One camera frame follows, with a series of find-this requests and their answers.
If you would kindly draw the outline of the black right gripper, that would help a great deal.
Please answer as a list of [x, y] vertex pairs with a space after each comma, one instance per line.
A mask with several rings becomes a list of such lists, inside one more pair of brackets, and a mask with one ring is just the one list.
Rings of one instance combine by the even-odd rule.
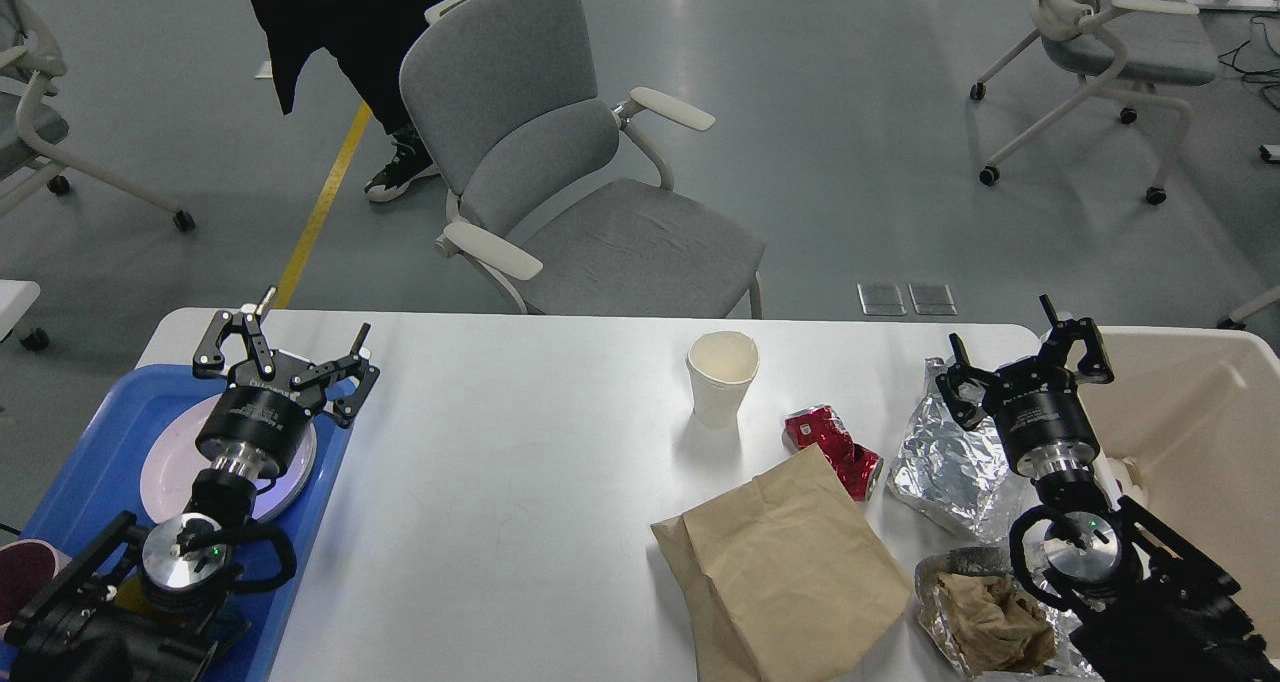
[[1050, 322], [1039, 360], [1006, 363], [993, 383], [993, 374], [974, 367], [960, 337], [950, 334], [952, 363], [936, 377], [954, 422], [972, 432], [989, 416], [1010, 468], [1025, 479], [1092, 467], [1100, 441], [1078, 383], [1115, 381], [1097, 322], [1062, 319], [1050, 296], [1039, 296], [1039, 305]]

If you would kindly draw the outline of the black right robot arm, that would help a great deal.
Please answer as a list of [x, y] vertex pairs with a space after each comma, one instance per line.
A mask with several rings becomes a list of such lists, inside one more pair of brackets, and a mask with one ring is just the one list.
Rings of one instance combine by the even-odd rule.
[[1007, 536], [1012, 575], [1037, 601], [1079, 622], [1071, 645], [1106, 681], [1275, 681], [1265, 637], [1236, 603], [1240, 583], [1142, 503], [1105, 490], [1103, 449], [1083, 383], [1115, 380], [1093, 319], [1061, 319], [1032, 357], [995, 371], [970, 363], [957, 334], [936, 377], [966, 431], [991, 418], [1007, 467], [1038, 503]]

